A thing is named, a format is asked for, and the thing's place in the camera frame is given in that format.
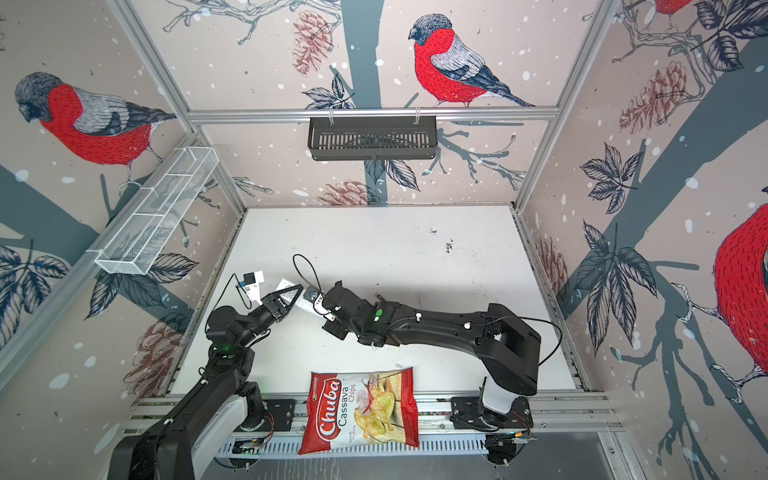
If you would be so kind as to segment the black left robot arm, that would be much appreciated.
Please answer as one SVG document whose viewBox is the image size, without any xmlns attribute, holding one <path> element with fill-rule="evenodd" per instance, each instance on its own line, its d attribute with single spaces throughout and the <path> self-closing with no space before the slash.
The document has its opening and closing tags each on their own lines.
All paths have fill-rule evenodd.
<svg viewBox="0 0 768 480">
<path fill-rule="evenodd" d="M 248 379 L 252 346 L 271 333 L 301 298 L 301 285 L 267 294 L 241 315 L 220 306 L 206 322 L 207 364 L 195 386 L 144 433 L 124 437 L 114 448 L 109 479 L 200 479 L 236 430 L 264 428 L 268 436 L 292 426 L 293 400 L 266 401 Z"/>
</svg>

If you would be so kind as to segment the white remote control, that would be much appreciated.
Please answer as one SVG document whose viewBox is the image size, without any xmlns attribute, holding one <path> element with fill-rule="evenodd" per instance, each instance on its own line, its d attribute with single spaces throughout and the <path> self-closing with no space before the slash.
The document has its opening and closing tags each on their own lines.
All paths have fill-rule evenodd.
<svg viewBox="0 0 768 480">
<path fill-rule="evenodd" d="M 329 311 L 324 309 L 322 306 L 322 293 L 315 287 L 306 287 L 300 293 L 298 293 L 293 282 L 287 279 L 282 279 L 277 285 L 277 289 L 288 289 L 287 293 L 281 294 L 281 298 L 286 303 L 295 301 L 295 308 L 304 310 L 305 312 L 317 317 L 323 317 L 324 315 L 329 314 Z"/>
</svg>

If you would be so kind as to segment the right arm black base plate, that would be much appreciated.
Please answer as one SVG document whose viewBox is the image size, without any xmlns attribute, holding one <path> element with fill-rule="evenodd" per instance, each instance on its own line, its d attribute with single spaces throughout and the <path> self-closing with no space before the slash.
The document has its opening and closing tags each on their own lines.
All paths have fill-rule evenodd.
<svg viewBox="0 0 768 480">
<path fill-rule="evenodd" d="M 485 407 L 479 396 L 452 397 L 449 420 L 456 429 L 494 433 L 504 429 L 531 430 L 533 419 L 527 397 L 514 399 L 506 413 Z"/>
</svg>

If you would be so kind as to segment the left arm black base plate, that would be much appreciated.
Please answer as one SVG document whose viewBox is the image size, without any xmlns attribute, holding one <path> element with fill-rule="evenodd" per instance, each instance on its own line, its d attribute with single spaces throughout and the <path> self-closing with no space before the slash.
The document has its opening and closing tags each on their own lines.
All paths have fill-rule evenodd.
<svg viewBox="0 0 768 480">
<path fill-rule="evenodd" d="M 292 429 L 296 401 L 293 399 L 267 399 L 264 412 L 258 419 L 247 418 L 238 432 L 289 432 Z"/>
</svg>

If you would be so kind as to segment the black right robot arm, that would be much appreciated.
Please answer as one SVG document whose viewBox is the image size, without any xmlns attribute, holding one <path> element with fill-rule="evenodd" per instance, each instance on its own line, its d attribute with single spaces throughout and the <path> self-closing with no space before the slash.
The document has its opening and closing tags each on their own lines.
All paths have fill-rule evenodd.
<svg viewBox="0 0 768 480">
<path fill-rule="evenodd" d="M 485 311 L 445 313 L 380 300 L 372 304 L 338 281 L 322 295 L 332 315 L 323 329 L 340 340 L 355 334 L 374 347 L 427 345 L 479 359 L 499 389 L 517 396 L 538 393 L 541 336 L 502 304 Z"/>
</svg>

